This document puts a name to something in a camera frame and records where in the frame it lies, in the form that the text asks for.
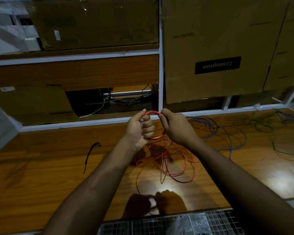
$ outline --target wooden desk surface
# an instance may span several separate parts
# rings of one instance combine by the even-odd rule
[[[220,125],[229,125],[248,115],[251,113],[212,117]],[[155,125],[160,127],[161,124],[155,121]],[[294,125],[278,129],[275,134],[250,126],[239,128],[248,139],[243,148],[233,152],[232,160],[281,197],[294,198],[294,161],[282,159],[272,148],[272,140],[282,140],[284,148],[287,146],[294,151]],[[18,134],[0,151],[0,233],[42,229],[64,198],[96,168],[124,131],[125,123]],[[196,131],[199,135],[205,134],[203,130]],[[237,145],[243,135],[230,131],[233,137],[237,137],[233,139],[234,145]],[[221,137],[224,135],[212,137],[208,144],[216,149],[227,147]],[[100,142],[102,147],[94,148],[83,174],[86,155],[95,142]],[[293,156],[280,156],[294,160]],[[170,166],[172,170],[178,170],[184,166],[184,161],[175,160]],[[229,207],[200,163],[196,164],[194,181],[188,184],[175,182],[168,176],[161,184],[160,172],[153,163],[144,166],[139,174],[140,170],[135,166],[128,167],[105,221],[149,215],[144,210],[148,199],[146,201],[146,197],[135,195],[138,193],[136,179],[142,195],[158,197],[159,209],[154,209],[151,214],[158,214],[159,210],[162,214],[173,214]],[[192,168],[188,166],[179,179],[187,180],[191,176]]]

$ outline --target sticker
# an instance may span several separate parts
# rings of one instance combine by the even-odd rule
[[[238,69],[241,64],[242,57],[233,57],[226,59],[215,59],[204,62],[195,63],[195,74],[211,73],[219,71],[227,71]]]
[[[54,30],[54,32],[55,32],[55,39],[56,39],[56,40],[59,40],[59,41],[61,41],[61,38],[60,38],[60,33],[59,33],[59,31],[57,31],[57,30]]]
[[[5,86],[5,87],[0,87],[1,91],[11,91],[11,90],[15,90],[15,87],[13,86]]]

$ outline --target blue wire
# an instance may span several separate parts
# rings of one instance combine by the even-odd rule
[[[230,141],[230,148],[228,148],[228,149],[219,149],[217,151],[226,151],[226,150],[229,150],[230,151],[230,156],[229,156],[230,160],[232,158],[232,152],[233,152],[233,150],[237,150],[237,149],[242,148],[245,145],[246,141],[247,141],[247,135],[242,130],[240,130],[239,128],[237,128],[237,127],[235,127],[233,125],[220,126],[213,119],[211,119],[211,118],[209,118],[207,116],[205,116],[205,117],[189,117],[189,118],[191,118],[191,119],[189,119],[188,122],[190,122],[190,123],[192,123],[192,122],[202,123],[205,126],[204,129],[208,128],[211,131],[211,135],[202,137],[202,139],[204,141],[206,141],[207,139],[215,136],[218,133],[218,130],[219,129],[223,129],[225,131],[225,133],[227,134],[227,136],[229,138],[229,141]],[[235,129],[239,130],[244,135],[245,141],[240,146],[238,146],[237,148],[233,148],[233,144],[232,144],[232,140],[231,140],[231,135],[225,130],[226,127],[235,128]]]

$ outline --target barcode label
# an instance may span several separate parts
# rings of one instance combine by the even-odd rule
[[[1,91],[11,91],[11,90],[15,90],[15,87],[13,86],[5,86],[5,87],[0,87]]]
[[[56,39],[56,40],[59,40],[59,41],[61,41],[61,38],[60,38],[60,33],[59,33],[59,31],[57,31],[57,30],[54,30],[54,32],[55,32],[55,39]]]

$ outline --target black label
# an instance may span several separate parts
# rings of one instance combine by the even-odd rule
[[[233,57],[198,62],[195,63],[195,74],[238,69],[241,64],[241,59],[242,57]]]

